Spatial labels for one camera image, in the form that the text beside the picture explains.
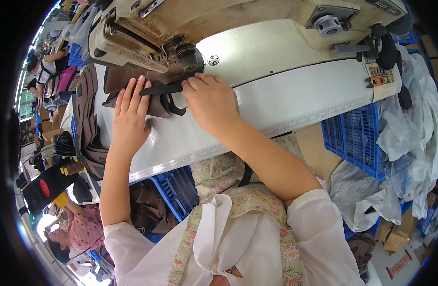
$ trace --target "yellow spool cap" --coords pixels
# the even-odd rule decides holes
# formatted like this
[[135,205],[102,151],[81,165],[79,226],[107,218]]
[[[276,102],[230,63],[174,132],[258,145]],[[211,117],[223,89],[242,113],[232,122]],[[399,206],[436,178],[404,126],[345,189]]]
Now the yellow spool cap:
[[63,209],[69,201],[70,198],[68,197],[68,193],[67,191],[64,191],[58,195],[53,202],[56,203],[59,208]]

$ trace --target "floral apron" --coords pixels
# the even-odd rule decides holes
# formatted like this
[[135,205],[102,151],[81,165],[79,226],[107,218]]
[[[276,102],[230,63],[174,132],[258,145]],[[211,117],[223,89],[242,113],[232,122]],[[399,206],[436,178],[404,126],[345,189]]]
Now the floral apron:
[[[288,149],[304,161],[293,134],[273,139],[279,145]],[[269,191],[255,174],[252,174],[252,184],[237,188],[243,177],[244,162],[228,152],[199,163],[191,165],[192,175],[200,197],[200,204],[209,203],[215,194],[226,194],[232,199],[232,207],[228,217],[237,218],[249,211],[261,211],[275,219],[280,227],[280,250],[283,283],[285,286],[303,285],[303,263],[299,249],[290,226],[287,225],[287,214],[283,201]],[[184,273],[201,220],[202,206],[193,209],[187,221],[181,243],[174,257],[167,284],[177,286]]]

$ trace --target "hand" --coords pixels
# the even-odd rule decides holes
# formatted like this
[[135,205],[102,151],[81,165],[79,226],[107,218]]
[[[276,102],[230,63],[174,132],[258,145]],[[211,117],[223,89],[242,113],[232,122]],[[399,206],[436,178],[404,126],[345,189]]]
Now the hand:
[[136,79],[131,78],[127,88],[120,91],[115,104],[109,150],[112,149],[124,159],[131,160],[151,133],[151,121],[146,120],[150,96],[140,96],[139,92],[143,85],[148,88],[152,83],[147,81],[144,84],[144,80],[144,76],[140,76],[135,87]]
[[222,77],[195,73],[195,77],[182,82],[182,88],[195,121],[212,136],[221,136],[242,119],[236,111],[233,91]]

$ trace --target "red oval logo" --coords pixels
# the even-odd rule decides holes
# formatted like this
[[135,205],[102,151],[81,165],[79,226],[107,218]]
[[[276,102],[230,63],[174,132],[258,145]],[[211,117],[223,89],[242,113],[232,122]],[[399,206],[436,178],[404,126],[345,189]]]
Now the red oval logo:
[[49,187],[47,186],[45,180],[40,179],[39,180],[39,185],[41,186],[41,190],[43,191],[44,195],[46,197],[50,197]]

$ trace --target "white sleeve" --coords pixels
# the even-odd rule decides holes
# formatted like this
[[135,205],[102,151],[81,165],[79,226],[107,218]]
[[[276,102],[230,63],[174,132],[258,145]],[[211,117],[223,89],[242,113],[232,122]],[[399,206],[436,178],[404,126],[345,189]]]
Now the white sleeve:
[[310,285],[365,285],[344,238],[340,211],[322,189],[298,197],[287,209]]
[[115,278],[133,270],[154,244],[126,222],[104,227],[104,245],[115,265]]

